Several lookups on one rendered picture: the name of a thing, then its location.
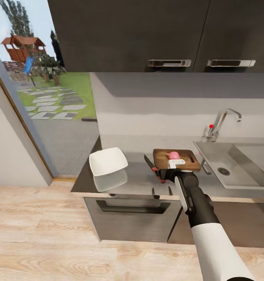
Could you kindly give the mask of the vidalia onion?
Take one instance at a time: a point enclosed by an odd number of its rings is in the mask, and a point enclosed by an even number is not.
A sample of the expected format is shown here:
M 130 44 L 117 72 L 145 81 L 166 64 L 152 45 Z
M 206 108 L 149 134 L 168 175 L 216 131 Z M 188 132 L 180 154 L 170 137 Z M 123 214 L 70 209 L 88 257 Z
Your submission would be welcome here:
M 169 159 L 179 159 L 179 154 L 176 151 L 172 151 L 167 155 L 169 156 Z

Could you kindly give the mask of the parer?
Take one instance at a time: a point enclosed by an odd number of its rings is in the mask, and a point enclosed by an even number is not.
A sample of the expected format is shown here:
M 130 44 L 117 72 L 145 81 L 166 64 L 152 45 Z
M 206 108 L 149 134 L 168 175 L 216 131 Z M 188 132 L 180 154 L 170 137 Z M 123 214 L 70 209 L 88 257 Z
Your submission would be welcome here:
M 152 170 L 154 171 L 158 171 L 158 169 L 152 164 L 152 162 L 148 159 L 147 156 L 145 156 L 146 161 L 149 163 L 149 165 L 151 166 Z M 165 182 L 166 180 L 162 180 L 162 182 Z

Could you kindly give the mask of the bowl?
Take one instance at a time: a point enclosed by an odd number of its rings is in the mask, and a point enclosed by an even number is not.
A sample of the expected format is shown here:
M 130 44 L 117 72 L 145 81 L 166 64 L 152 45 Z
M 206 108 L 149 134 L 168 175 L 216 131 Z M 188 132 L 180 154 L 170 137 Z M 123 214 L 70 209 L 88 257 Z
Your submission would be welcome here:
M 117 147 L 91 153 L 89 164 L 95 177 L 113 174 L 128 166 L 124 154 Z

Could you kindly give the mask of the cutting board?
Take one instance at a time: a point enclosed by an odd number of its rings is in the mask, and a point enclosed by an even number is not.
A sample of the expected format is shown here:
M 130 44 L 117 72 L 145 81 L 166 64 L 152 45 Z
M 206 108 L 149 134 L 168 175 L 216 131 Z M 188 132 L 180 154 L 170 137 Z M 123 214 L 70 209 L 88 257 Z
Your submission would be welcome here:
M 176 168 L 180 168 L 181 170 L 189 170 L 189 171 L 200 171 L 201 165 L 196 159 L 194 153 L 191 150 L 184 149 L 154 149 L 154 161 L 155 167 L 160 169 L 168 169 L 168 161 L 169 159 L 168 153 L 176 151 L 179 154 L 179 159 L 183 159 L 185 161 L 184 165 L 176 165 Z M 189 159 L 190 158 L 190 159 Z M 191 160 L 191 161 L 190 161 Z

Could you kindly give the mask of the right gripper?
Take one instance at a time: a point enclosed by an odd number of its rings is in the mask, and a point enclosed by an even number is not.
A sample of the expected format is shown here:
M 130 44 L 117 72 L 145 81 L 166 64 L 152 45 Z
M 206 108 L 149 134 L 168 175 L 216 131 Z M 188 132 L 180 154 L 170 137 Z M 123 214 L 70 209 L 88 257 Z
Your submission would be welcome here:
M 159 177 L 161 180 L 170 180 L 172 181 L 171 179 L 171 174 L 174 172 L 174 171 L 177 171 L 177 170 L 181 170 L 180 168 L 175 168 L 175 169 L 160 169 L 158 171 L 155 171 L 157 177 Z

